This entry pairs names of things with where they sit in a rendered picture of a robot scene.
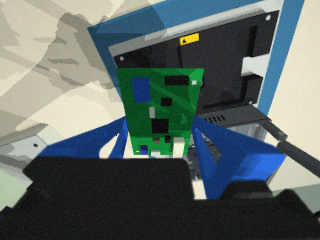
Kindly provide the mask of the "green circuit board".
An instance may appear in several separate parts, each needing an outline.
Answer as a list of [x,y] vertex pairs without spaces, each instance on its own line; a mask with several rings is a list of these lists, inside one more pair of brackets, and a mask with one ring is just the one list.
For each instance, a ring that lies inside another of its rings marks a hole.
[[187,155],[204,68],[116,71],[133,154]]

